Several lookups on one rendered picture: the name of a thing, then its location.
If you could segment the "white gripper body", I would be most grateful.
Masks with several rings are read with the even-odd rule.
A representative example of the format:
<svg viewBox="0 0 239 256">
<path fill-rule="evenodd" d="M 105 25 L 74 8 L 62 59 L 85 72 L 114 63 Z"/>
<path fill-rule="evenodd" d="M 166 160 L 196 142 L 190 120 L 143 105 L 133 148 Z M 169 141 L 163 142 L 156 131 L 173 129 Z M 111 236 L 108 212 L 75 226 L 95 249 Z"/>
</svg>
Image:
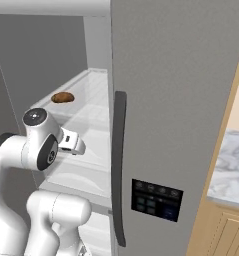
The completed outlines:
<svg viewBox="0 0 239 256">
<path fill-rule="evenodd" d="M 83 155 L 85 153 L 85 150 L 86 150 L 86 145 L 77 133 L 75 133 L 73 135 L 72 142 L 73 142 L 72 152 L 75 155 Z"/>
</svg>

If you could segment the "brown potato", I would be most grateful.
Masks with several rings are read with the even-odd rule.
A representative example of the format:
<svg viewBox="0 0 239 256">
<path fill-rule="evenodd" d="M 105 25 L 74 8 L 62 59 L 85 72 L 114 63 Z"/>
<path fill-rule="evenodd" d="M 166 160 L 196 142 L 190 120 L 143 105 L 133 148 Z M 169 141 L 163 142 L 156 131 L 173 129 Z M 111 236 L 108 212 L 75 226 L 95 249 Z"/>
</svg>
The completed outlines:
<svg viewBox="0 0 239 256">
<path fill-rule="evenodd" d="M 59 92 L 51 97 L 54 103 L 68 103 L 73 102 L 75 99 L 74 95 L 70 92 Z"/>
</svg>

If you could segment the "light wood cupboard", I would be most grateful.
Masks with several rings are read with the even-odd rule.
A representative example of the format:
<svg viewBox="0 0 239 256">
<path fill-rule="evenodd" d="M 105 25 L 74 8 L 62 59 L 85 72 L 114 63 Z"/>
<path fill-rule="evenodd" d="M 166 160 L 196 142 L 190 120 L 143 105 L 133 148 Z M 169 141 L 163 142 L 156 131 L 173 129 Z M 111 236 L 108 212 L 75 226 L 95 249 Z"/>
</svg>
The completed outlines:
<svg viewBox="0 0 239 256">
<path fill-rule="evenodd" d="M 227 101 L 221 128 L 214 148 L 211 164 L 186 256 L 235 256 L 239 248 L 239 208 L 217 203 L 208 198 L 208 188 L 214 173 L 224 132 L 230 119 L 230 111 L 239 85 L 239 61 Z"/>
</svg>

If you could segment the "grey open fridge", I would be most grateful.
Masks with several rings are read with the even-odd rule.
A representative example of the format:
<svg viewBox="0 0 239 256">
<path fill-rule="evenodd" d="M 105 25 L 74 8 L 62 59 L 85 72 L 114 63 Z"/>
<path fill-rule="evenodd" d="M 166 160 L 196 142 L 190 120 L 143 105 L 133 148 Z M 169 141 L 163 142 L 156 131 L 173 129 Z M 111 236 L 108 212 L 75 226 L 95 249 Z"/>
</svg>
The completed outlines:
<svg viewBox="0 0 239 256">
<path fill-rule="evenodd" d="M 79 196 L 91 204 L 78 227 L 92 256 L 117 256 L 111 203 L 111 0 L 0 0 L 0 75 L 18 125 L 0 135 L 26 134 L 23 116 L 39 100 L 80 74 L 106 69 L 109 130 L 70 130 L 86 145 L 83 155 L 60 151 L 44 171 L 9 170 L 3 198 L 31 225 L 26 204 L 38 190 Z"/>
</svg>

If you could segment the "grey fridge door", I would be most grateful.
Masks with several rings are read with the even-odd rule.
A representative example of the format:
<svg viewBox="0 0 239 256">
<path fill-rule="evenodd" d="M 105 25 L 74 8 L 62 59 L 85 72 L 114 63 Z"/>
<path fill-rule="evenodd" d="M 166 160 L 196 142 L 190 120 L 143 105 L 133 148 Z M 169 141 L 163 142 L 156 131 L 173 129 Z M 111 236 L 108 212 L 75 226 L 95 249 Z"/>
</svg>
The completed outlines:
<svg viewBox="0 0 239 256">
<path fill-rule="evenodd" d="M 112 0 L 127 94 L 120 256 L 185 256 L 239 62 L 239 0 Z M 131 208 L 133 180 L 182 191 L 176 222 Z"/>
</svg>

